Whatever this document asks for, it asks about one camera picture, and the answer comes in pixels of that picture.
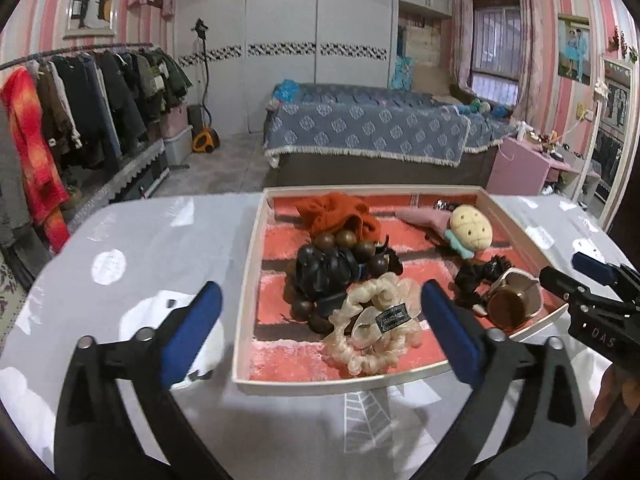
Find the person's hand at right edge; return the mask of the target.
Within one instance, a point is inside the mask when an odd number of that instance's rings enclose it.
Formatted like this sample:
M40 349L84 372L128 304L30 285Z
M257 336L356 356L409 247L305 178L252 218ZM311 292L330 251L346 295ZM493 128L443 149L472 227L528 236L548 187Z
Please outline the person's hand at right edge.
M605 420L612 405L621 397L628 411L634 413L640 403L639 378L629 375L619 366L610 365L602 376L600 393L594 402L590 427L596 429Z

